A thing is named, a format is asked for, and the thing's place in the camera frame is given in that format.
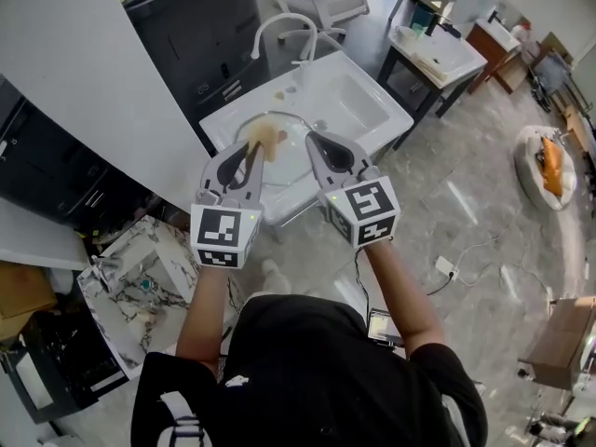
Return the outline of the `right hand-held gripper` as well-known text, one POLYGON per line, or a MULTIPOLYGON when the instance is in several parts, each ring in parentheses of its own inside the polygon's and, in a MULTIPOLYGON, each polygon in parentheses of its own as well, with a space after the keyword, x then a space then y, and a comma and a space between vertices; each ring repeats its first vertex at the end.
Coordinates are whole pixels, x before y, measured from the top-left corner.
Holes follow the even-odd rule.
POLYGON ((400 204, 387 176, 376 166, 349 175, 370 159, 356 142, 333 132, 310 131, 305 147, 321 190, 326 220, 353 249, 391 238, 400 217, 400 204))

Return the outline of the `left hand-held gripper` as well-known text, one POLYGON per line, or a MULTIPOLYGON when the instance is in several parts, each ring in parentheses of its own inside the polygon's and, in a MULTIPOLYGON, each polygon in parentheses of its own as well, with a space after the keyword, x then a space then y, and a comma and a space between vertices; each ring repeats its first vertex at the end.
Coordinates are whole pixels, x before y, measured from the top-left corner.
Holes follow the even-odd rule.
POLYGON ((218 153, 201 176, 197 203, 191 208, 190 245, 203 266, 240 269, 258 235, 264 207, 260 202, 264 148, 249 151, 236 142, 218 153), (237 171, 245 162, 244 178, 237 171))

